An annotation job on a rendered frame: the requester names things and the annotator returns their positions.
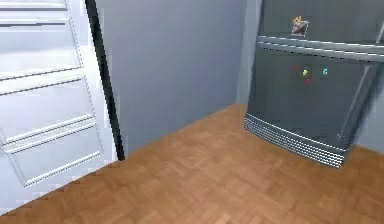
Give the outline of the grey steel refrigerator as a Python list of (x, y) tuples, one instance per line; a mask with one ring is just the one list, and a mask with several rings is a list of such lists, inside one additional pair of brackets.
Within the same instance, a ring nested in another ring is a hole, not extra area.
[[(291, 34), (297, 16), (309, 22), (304, 37)], [(246, 129), (288, 151), (341, 167), (384, 77), (384, 35), (375, 43), (383, 21), (384, 0), (263, 0)], [(371, 68), (339, 139), (365, 65)]]

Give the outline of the small photo fridge magnet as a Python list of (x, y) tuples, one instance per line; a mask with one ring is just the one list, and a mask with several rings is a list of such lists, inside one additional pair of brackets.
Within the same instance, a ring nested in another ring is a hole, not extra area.
[(297, 16), (292, 20), (292, 31), (293, 36), (304, 37), (308, 28), (309, 22), (302, 19), (301, 16)]

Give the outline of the white panelled room door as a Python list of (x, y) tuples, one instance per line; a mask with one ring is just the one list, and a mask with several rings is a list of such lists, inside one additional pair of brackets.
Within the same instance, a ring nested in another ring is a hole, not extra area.
[(117, 158), (86, 0), (0, 0), (0, 216)]

